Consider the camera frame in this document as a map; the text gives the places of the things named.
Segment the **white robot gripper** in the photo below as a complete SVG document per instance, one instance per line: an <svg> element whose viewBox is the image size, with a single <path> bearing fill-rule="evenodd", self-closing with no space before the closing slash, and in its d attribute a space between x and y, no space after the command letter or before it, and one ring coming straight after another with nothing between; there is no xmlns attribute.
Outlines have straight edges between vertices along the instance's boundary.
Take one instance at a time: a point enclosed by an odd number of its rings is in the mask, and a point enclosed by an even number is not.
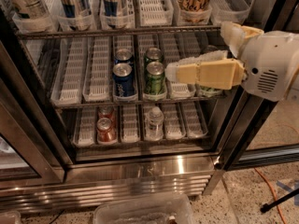
<svg viewBox="0 0 299 224"><path fill-rule="evenodd" d="M299 34L264 33L255 27L224 21L221 37L235 57L249 40L240 56L245 68L236 59L170 63L165 68L165 77L171 82L219 90L230 90L242 83L246 92L269 101L299 101Z"/></svg>

